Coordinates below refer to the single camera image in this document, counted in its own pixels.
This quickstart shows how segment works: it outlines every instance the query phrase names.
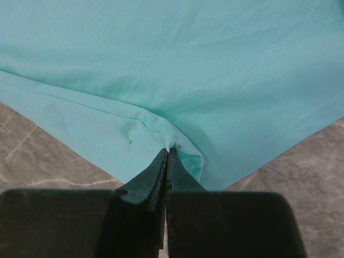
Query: cloth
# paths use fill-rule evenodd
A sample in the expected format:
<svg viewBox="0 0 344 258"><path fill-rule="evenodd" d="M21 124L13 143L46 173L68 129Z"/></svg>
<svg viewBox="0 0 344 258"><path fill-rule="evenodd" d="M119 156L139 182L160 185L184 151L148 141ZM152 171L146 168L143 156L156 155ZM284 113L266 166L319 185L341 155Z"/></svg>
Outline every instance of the cloth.
<svg viewBox="0 0 344 258"><path fill-rule="evenodd" d="M0 101L124 183L176 147L221 190L344 115L343 6L6 1Z"/></svg>

